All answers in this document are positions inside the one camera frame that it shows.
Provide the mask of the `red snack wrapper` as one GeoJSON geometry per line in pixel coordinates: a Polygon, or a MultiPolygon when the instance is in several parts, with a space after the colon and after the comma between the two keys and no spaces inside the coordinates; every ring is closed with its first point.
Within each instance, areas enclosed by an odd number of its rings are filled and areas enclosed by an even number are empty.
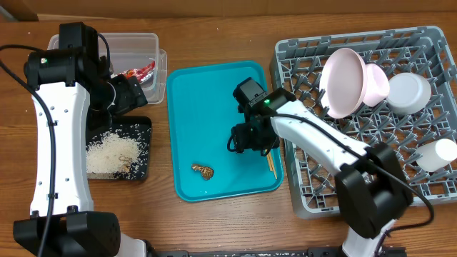
{"type": "Polygon", "coordinates": [[[156,62],[152,61],[150,64],[146,65],[140,69],[129,69],[121,72],[126,78],[136,77],[140,84],[145,83],[150,78],[153,77],[154,69],[156,62]]]}

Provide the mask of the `wooden chopstick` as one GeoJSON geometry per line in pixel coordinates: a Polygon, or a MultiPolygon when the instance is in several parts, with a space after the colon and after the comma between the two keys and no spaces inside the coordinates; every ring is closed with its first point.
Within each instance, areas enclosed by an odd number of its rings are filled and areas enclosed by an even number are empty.
{"type": "Polygon", "coordinates": [[[269,165],[270,171],[273,173],[274,178],[277,180],[278,176],[277,176],[277,173],[276,173],[276,167],[275,167],[275,164],[273,162],[273,157],[272,157],[271,153],[268,153],[267,160],[268,160],[268,165],[269,165]]]}
{"type": "Polygon", "coordinates": [[[273,164],[273,159],[272,159],[271,153],[268,153],[266,158],[268,161],[268,167],[269,167],[270,171],[274,172],[274,164],[273,164]]]}

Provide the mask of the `brown food scrap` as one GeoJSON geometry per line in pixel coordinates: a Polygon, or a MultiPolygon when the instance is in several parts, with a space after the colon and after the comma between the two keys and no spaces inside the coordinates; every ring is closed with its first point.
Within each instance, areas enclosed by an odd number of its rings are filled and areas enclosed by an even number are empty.
{"type": "Polygon", "coordinates": [[[209,180],[214,176],[214,170],[211,167],[192,164],[191,168],[194,171],[198,171],[205,180],[209,180]]]}

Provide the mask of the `pink round plate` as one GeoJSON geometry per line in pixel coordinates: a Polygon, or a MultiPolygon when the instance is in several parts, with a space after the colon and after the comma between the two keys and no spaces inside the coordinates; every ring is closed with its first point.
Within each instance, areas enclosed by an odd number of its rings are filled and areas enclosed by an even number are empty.
{"type": "Polygon", "coordinates": [[[352,114],[366,95],[368,75],[361,56],[349,48],[338,49],[327,59],[319,88],[325,93],[322,107],[328,107],[328,115],[342,119],[352,114]]]}

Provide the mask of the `pink bowl with rice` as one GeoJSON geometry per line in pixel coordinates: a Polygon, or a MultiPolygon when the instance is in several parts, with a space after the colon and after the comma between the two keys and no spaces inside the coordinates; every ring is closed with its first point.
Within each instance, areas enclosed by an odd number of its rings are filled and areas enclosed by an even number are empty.
{"type": "Polygon", "coordinates": [[[367,64],[367,89],[363,102],[374,107],[384,100],[390,91],[389,81],[383,69],[376,64],[367,64]]]}

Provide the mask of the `grey bowl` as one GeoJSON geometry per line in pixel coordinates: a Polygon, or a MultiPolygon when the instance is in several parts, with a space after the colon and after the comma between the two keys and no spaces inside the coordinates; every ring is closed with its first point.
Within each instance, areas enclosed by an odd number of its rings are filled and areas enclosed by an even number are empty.
{"type": "Polygon", "coordinates": [[[431,98],[431,85],[418,74],[401,73],[389,81],[388,107],[398,115],[409,115],[423,109],[431,98]]]}

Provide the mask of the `white cup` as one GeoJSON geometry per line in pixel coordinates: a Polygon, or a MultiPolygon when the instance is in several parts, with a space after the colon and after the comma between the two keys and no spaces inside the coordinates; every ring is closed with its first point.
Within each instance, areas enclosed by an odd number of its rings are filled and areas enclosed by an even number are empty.
{"type": "Polygon", "coordinates": [[[456,159],[456,142],[448,138],[420,146],[416,153],[421,157],[416,161],[418,166],[427,172],[434,172],[456,159]]]}

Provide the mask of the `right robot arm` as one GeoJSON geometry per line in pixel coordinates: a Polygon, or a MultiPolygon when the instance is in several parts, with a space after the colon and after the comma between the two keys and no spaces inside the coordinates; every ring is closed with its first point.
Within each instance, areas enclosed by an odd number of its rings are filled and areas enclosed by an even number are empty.
{"type": "Polygon", "coordinates": [[[235,89],[233,97],[245,121],[231,129],[228,150],[266,155],[280,138],[297,145],[334,177],[340,214],[349,226],[340,255],[377,256],[413,200],[393,149],[341,133],[285,89],[235,89]]]}

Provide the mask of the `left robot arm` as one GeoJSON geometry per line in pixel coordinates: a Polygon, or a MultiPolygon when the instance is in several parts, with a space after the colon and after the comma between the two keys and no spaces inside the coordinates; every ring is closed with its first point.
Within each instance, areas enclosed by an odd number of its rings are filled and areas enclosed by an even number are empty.
{"type": "Polygon", "coordinates": [[[86,132],[140,106],[139,88],[107,74],[95,46],[32,49],[23,86],[31,93],[38,132],[37,176],[27,220],[14,239],[35,256],[154,256],[148,241],[121,232],[116,215],[94,210],[86,175],[86,132]]]}

